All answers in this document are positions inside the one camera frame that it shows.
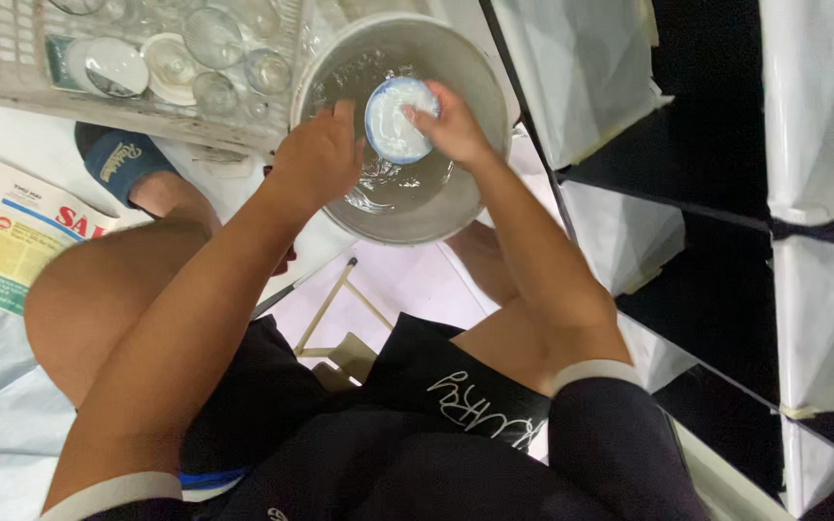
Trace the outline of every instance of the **hand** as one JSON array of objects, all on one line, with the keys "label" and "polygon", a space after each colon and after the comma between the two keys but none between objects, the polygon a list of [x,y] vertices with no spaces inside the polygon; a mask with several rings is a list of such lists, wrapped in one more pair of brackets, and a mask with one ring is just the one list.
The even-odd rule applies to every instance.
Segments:
[{"label": "hand", "polygon": [[414,107],[405,107],[404,114],[417,130],[429,137],[446,157],[463,165],[496,155],[465,100],[440,82],[424,83],[439,101],[439,119]]},{"label": "hand", "polygon": [[362,173],[365,139],[353,140],[356,104],[337,101],[332,109],[295,127],[275,152],[270,180],[289,185],[292,202],[311,212],[346,195]]}]

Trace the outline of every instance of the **white cuff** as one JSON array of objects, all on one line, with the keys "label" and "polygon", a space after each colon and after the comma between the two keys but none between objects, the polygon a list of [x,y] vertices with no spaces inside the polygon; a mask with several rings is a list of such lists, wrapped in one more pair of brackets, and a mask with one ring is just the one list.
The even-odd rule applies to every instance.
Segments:
[{"label": "white cuff", "polygon": [[154,498],[182,499],[179,478],[165,472],[118,476],[82,489],[41,516],[41,521],[79,521],[122,504]]},{"label": "white cuff", "polygon": [[555,377],[555,394],[559,394],[562,387],[575,380],[585,378],[616,378],[630,384],[642,387],[636,368],[628,363],[617,360],[585,360],[573,363],[562,369]]}]

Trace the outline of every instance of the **leg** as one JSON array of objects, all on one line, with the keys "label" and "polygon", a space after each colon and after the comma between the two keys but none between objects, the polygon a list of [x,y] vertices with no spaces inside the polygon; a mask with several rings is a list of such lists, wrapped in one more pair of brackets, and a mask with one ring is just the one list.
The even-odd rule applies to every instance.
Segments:
[{"label": "leg", "polygon": [[145,177],[129,198],[162,219],[68,249],[25,301],[31,350],[76,407],[111,349],[221,227],[208,200],[171,172]]},{"label": "leg", "polygon": [[528,315],[527,304],[500,254],[495,231],[474,221],[446,243],[478,287],[501,305],[500,310],[453,338],[452,343],[515,382],[551,395],[552,382],[562,367],[549,363],[543,333]]}]

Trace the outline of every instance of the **foot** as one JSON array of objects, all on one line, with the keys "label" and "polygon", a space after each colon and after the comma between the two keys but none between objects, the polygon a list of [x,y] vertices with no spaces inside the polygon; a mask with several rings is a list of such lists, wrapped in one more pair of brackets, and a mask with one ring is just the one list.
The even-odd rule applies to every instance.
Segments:
[{"label": "foot", "polygon": [[173,172],[147,175],[133,185],[128,199],[160,219],[192,220],[201,223],[209,233],[221,229],[221,221],[208,199]]}]

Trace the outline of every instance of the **sleeve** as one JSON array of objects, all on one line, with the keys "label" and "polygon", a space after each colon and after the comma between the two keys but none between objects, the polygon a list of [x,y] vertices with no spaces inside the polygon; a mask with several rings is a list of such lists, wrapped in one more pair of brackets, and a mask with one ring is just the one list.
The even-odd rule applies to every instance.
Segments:
[{"label": "sleeve", "polygon": [[165,472],[139,472],[96,483],[69,496],[41,521],[189,519],[179,478]]},{"label": "sleeve", "polygon": [[558,474],[624,519],[707,519],[678,439],[631,365],[583,361],[559,374],[549,416]]}]

